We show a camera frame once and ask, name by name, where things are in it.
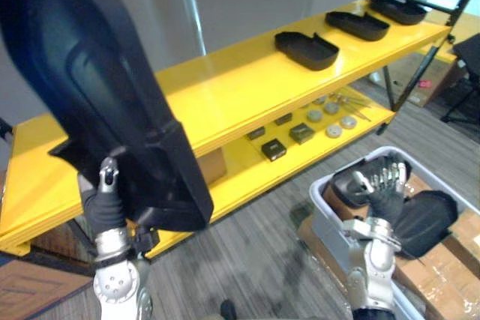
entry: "black metal frame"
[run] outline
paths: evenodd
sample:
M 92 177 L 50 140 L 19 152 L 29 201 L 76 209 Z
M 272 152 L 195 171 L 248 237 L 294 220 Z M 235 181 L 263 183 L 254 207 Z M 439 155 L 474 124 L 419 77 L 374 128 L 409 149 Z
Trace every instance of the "black metal frame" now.
M 414 2 L 416 4 L 423 5 L 425 7 L 431 7 L 432 9 L 441 11 L 443 13 L 447 13 L 450 17 L 448 18 L 445 25 L 451 26 L 452 28 L 455 25 L 455 23 L 458 21 L 458 18 L 463 13 L 465 7 L 467 6 L 467 4 L 469 2 L 469 0 L 459 0 L 457 5 L 455 6 L 455 8 L 448 9 L 447 7 L 441 7 L 437 4 L 432 4 L 428 1 L 423 1 L 423 0 L 405 0 L 405 1 Z M 390 109 L 393 112 L 397 112 L 403 106 L 403 104 L 405 103 L 405 101 L 410 96 L 413 89 L 415 88 L 415 86 L 417 85 L 417 83 L 419 82 L 421 77 L 423 76 L 424 72 L 427 70 L 428 65 L 430 65 L 432 60 L 435 58 L 435 55 L 437 54 L 439 48 L 443 45 L 443 42 L 445 42 L 446 40 L 453 42 L 455 39 L 452 37 L 452 35 L 450 33 L 448 33 L 448 36 L 446 37 L 446 39 L 444 39 L 441 42 L 440 45 L 432 46 L 428 50 L 427 55 L 423 58 L 423 61 L 418 66 L 418 69 L 416 70 L 415 74 L 413 74 L 412 79 L 409 81 L 406 88 L 403 90 L 402 94 L 398 97 L 398 100 L 396 102 L 395 102 L 394 95 L 393 95 L 393 92 L 392 92 L 392 84 L 391 84 L 391 79 L 390 79 L 388 68 L 386 66 L 383 68 L 383 73 L 384 73 L 384 76 L 385 76 L 385 83 L 386 83 L 385 84 L 386 85 L 386 91 L 387 91 L 387 95 L 388 95 L 388 101 L 390 103 Z M 380 135 L 381 133 L 383 133 L 386 130 L 387 126 L 388 126 L 387 123 L 382 124 L 376 133 Z

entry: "shelf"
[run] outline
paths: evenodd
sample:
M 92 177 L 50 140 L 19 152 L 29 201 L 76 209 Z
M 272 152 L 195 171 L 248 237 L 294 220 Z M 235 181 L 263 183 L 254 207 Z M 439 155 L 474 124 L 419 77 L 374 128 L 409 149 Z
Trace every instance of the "shelf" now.
M 356 98 L 364 98 L 351 88 L 341 89 L 341 93 Z M 342 109 L 336 115 L 323 114 L 319 123 L 311 123 L 306 119 L 310 109 L 321 109 L 321 106 L 309 105 L 307 109 L 298 109 L 293 113 L 293 120 L 277 126 L 271 122 L 265 126 L 265 135 L 254 141 L 246 136 L 237 139 L 223 147 L 227 175 L 210 186 L 210 194 L 214 201 L 214 222 L 234 209 L 242 206 L 255 196 L 260 195 L 274 185 L 288 179 L 291 175 L 318 161 L 335 150 L 345 146 L 354 139 L 366 134 L 381 123 L 389 120 L 394 113 L 369 100 L 371 108 L 362 107 L 361 113 L 371 122 L 357 119 L 357 126 L 352 130 L 343 130 L 338 139 L 330 139 L 325 135 L 325 129 L 330 124 L 339 124 L 339 120 L 349 114 Z M 306 123 L 315 130 L 315 136 L 302 145 L 296 144 L 288 135 L 289 129 L 297 124 Z M 286 154 L 280 159 L 270 162 L 261 152 L 262 144 L 277 138 L 287 148 Z M 149 253 L 148 257 L 156 256 L 172 245 L 185 239 L 189 233 L 159 231 L 160 243 Z
M 338 10 L 367 10 L 390 23 L 381 40 L 369 42 L 332 28 L 321 13 L 158 72 L 158 83 L 195 155 L 215 150 L 448 34 L 444 25 L 400 25 L 365 9 L 366 4 L 357 1 Z M 325 70 L 308 70 L 275 50 L 279 31 L 310 36 L 316 31 L 340 47 L 338 58 Z
M 358 13 L 364 11 L 365 4 L 366 1 L 357 1 L 338 10 Z M 195 155 L 199 157 L 223 146 L 228 153 L 240 146 L 242 140 L 237 139 L 246 133 L 445 37 L 449 30 L 427 22 L 399 25 L 369 12 L 391 23 L 382 40 L 367 42 L 331 28 L 324 23 L 323 13 L 157 73 L 160 87 L 183 124 Z M 340 47 L 336 62 L 325 70 L 311 71 L 289 60 L 274 48 L 274 34 L 284 30 L 319 32 Z M 1 205 L 0 250 L 25 255 L 32 238 L 82 213 L 75 170 L 47 154 L 65 139 L 50 115 L 16 127 Z M 318 158 L 327 153 L 313 154 Z M 230 171 L 235 173 L 235 166 L 246 160 L 238 159 L 235 166 L 228 161 Z M 275 168 L 279 169 L 282 163 L 288 162 L 279 160 Z M 239 179 L 255 174 L 258 164 L 246 165 L 241 166 Z M 304 165 L 292 169 L 288 166 L 283 170 L 289 175 Z M 245 199 L 268 186 L 265 182 L 256 192 L 245 195 Z M 212 192 L 223 188 L 218 189 L 216 186 Z M 163 239 L 164 244 L 169 241 L 166 235 Z

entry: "plastic storage bin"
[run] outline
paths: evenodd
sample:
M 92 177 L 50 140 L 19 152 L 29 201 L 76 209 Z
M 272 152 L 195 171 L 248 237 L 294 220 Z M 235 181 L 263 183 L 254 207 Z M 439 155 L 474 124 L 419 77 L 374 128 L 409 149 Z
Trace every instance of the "plastic storage bin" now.
M 425 168 L 413 157 L 408 155 L 408 153 L 399 148 L 393 146 L 383 146 L 369 153 L 364 157 L 364 159 L 369 161 L 375 159 L 376 157 L 387 155 L 391 151 L 401 154 L 405 160 L 409 161 L 410 165 L 412 166 L 412 171 L 416 173 L 432 189 L 441 190 L 450 194 L 451 197 L 457 202 L 458 213 L 461 213 L 466 208 L 471 208 L 474 212 L 480 215 L 480 212 L 476 208 L 468 203 L 467 200 L 460 196 L 449 185 L 435 176 L 434 173 Z M 351 166 L 354 163 L 357 163 L 360 160 L 361 159 L 357 159 L 356 161 L 345 165 L 343 168 L 339 169 L 339 171 Z M 332 176 L 333 174 L 324 176 L 323 178 L 313 182 L 310 186 L 310 198 L 316 206 L 313 213 L 312 230 L 316 236 L 320 238 L 328 251 L 330 251 L 330 253 L 335 257 L 342 270 L 346 273 L 349 269 L 348 249 L 351 240 L 343 235 L 342 220 L 340 220 L 337 214 L 333 212 L 321 195 L 323 189 L 326 187 Z M 413 305 L 408 301 L 405 295 L 395 284 L 393 285 L 393 289 L 394 301 L 396 305 L 395 315 L 397 316 L 397 320 L 423 319 L 420 313 L 413 307 Z

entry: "black plastic tray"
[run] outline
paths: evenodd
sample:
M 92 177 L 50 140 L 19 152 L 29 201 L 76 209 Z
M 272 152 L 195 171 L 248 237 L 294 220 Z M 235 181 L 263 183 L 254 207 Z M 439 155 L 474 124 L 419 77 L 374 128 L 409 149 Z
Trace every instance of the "black plastic tray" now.
M 275 35 L 275 46 L 293 61 L 311 70 L 326 69 L 335 62 L 339 49 L 327 40 L 296 31 L 283 31 Z
M 418 24 L 427 15 L 423 7 L 408 1 L 371 0 L 370 7 L 404 25 Z
M 382 39 L 390 27 L 387 22 L 378 20 L 368 13 L 359 16 L 343 11 L 331 11 L 327 13 L 325 20 L 331 26 L 369 41 Z

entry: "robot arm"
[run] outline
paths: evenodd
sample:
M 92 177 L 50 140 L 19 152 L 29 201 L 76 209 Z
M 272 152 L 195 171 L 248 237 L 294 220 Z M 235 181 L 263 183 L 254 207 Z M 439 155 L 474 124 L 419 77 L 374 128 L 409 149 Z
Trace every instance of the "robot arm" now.
M 149 320 L 153 307 L 146 288 L 149 262 L 143 252 L 158 243 L 157 232 L 129 237 L 117 194 L 119 170 L 115 159 L 106 158 L 99 175 L 97 190 L 81 175 L 79 188 L 85 217 L 97 244 L 93 288 L 101 305 L 101 318 Z
M 393 235 L 392 224 L 404 203 L 405 163 L 393 157 L 370 180 L 360 172 L 353 176 L 368 194 L 370 204 L 365 221 L 343 222 L 345 235 L 355 239 L 349 249 L 350 270 L 346 279 L 353 318 L 395 319 L 392 274 L 395 253 L 401 250 L 401 244 Z

